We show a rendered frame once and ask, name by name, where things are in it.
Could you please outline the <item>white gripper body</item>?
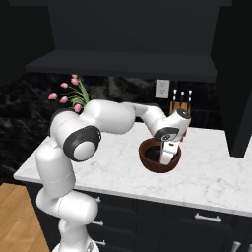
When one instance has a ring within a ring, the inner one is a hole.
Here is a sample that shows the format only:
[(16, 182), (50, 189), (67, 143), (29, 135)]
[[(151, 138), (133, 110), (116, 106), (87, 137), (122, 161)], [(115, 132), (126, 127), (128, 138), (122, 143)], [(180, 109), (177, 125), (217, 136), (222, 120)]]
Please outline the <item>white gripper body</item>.
[(177, 154), (178, 148), (177, 147), (163, 147), (160, 152), (159, 162), (164, 165), (168, 165), (174, 156)]

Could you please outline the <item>large brown bowl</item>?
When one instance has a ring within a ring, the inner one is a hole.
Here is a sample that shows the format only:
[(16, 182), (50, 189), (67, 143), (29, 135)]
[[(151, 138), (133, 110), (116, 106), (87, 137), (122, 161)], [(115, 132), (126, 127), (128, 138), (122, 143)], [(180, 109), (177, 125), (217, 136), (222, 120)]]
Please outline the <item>large brown bowl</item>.
[(154, 173), (170, 172), (178, 165), (181, 157), (181, 149), (178, 149), (177, 154), (172, 158), (169, 164), (161, 164), (160, 158), (160, 142), (154, 138), (145, 140), (139, 146), (139, 158), (142, 165), (149, 171)]

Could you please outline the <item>dark base cabinet door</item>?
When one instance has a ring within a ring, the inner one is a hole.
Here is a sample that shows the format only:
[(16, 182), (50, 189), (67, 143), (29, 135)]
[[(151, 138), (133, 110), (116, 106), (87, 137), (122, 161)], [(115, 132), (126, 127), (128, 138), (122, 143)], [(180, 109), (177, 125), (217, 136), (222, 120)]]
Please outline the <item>dark base cabinet door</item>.
[(236, 217), (233, 232), (231, 248), (233, 242), (238, 241), (241, 246), (236, 252), (252, 252), (252, 218)]

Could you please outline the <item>wooden knife block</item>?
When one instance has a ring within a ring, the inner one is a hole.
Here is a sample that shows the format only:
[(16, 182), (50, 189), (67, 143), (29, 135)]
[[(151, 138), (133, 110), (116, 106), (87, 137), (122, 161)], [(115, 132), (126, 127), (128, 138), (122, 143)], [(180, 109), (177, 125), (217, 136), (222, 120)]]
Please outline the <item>wooden knife block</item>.
[(171, 125), (178, 129), (178, 136), (183, 138), (191, 123), (191, 111), (186, 102), (172, 101), (170, 103), (169, 117)]

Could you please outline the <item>dark drawer front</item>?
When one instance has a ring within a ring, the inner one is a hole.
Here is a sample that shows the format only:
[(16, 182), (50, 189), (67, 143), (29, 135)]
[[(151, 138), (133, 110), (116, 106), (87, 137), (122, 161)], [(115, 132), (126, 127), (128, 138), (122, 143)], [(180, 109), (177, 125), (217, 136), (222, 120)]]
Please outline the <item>dark drawer front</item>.
[(125, 234), (136, 234), (136, 216), (134, 213), (100, 209), (93, 221), (103, 221), (103, 226), (92, 224), (97, 227), (109, 228)]
[(97, 245), (101, 252), (134, 252), (135, 240), (131, 236), (97, 229), (91, 229), (89, 234), (94, 241), (105, 240), (105, 246)]
[(87, 194), (93, 198), (100, 197), (101, 203), (99, 203), (103, 208), (114, 209), (122, 211), (125, 213), (134, 213), (135, 212), (135, 202), (133, 199), (124, 198), (119, 196), (107, 195), (97, 192), (88, 192), (84, 191), (84, 194)]
[[(222, 222), (216, 223), (207, 220), (195, 220), (194, 217), (197, 213), (199, 213), (202, 216), (212, 218), (219, 216), (222, 219)], [(196, 226), (208, 226), (219, 229), (231, 230), (233, 219), (234, 216), (230, 214), (187, 208), (181, 206), (166, 205), (164, 210), (164, 220), (166, 222), (173, 221), (178, 223), (192, 224)]]

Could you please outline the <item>pink tulip plant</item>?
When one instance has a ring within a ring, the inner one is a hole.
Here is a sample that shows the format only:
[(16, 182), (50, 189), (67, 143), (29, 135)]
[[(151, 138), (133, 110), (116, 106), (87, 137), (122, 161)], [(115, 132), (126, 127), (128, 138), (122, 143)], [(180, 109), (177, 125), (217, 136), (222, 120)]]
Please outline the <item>pink tulip plant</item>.
[(70, 109), (76, 113), (81, 112), (92, 99), (83, 84), (83, 80), (77, 74), (71, 75), (70, 83), (61, 83), (60, 88), (64, 90), (63, 94), (50, 93), (47, 99), (59, 99), (60, 103), (69, 102), (71, 104)]

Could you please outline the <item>white wall outlet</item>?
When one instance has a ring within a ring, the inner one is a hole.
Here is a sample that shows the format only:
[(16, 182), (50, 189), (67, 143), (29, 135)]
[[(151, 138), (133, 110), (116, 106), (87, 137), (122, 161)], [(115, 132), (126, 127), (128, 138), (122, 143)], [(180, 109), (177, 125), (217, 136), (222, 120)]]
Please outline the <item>white wall outlet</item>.
[(168, 98), (170, 80), (156, 81), (156, 98)]

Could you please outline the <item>dark open wall cabinet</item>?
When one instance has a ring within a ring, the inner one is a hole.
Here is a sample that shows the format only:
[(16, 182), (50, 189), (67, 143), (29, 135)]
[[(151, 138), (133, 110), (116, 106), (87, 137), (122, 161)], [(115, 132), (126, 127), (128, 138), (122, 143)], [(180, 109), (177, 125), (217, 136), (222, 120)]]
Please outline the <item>dark open wall cabinet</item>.
[(217, 0), (48, 0), (55, 49), (29, 72), (212, 82)]

